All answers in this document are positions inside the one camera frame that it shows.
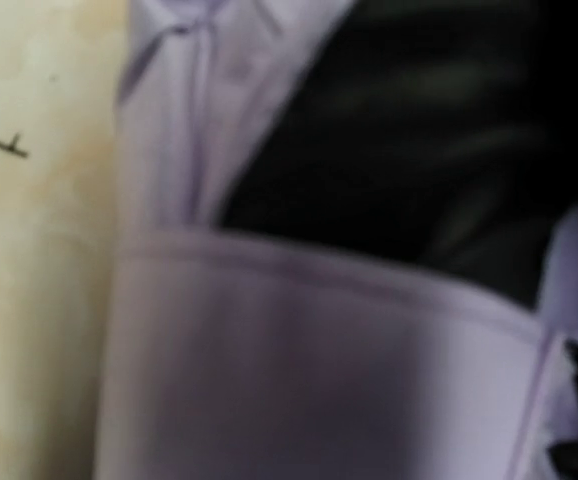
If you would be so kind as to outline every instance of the purple cloth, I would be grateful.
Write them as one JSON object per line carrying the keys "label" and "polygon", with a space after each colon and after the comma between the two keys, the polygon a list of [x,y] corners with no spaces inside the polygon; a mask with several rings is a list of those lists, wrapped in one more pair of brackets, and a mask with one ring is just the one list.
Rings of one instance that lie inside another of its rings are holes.
{"label": "purple cloth", "polygon": [[352,3],[132,2],[98,480],[537,480],[578,435],[550,301],[211,228]]}

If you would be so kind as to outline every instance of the cream tabletop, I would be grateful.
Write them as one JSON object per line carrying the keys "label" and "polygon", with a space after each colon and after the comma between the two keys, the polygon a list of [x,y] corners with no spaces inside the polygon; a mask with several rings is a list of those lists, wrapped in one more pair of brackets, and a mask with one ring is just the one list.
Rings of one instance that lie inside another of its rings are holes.
{"label": "cream tabletop", "polygon": [[124,17],[0,0],[0,480],[90,478]]}

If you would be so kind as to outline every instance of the marble surface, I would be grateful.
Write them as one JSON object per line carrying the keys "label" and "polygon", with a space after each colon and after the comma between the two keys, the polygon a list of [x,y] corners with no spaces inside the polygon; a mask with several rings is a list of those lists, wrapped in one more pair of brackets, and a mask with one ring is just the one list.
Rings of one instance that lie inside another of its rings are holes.
{"label": "marble surface", "polygon": [[0,0],[0,480],[90,478],[124,0]]}

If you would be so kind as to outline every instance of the wrinkled fabric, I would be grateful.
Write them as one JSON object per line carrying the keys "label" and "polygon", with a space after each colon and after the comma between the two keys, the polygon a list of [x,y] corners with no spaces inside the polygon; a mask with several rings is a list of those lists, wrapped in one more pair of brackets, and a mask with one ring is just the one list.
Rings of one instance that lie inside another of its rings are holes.
{"label": "wrinkled fabric", "polygon": [[568,242],[536,315],[419,267],[218,228],[351,3],[134,2],[98,480],[538,480],[550,444],[578,437]]}

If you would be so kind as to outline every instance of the lavender fabric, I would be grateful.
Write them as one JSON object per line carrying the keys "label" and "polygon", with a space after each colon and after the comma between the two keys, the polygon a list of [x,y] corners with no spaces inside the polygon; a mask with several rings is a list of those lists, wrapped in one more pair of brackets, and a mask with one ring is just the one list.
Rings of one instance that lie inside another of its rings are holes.
{"label": "lavender fabric", "polygon": [[538,480],[547,442],[578,435],[572,325],[550,300],[568,246],[535,315],[403,265],[212,228],[352,3],[132,2],[98,480]]}

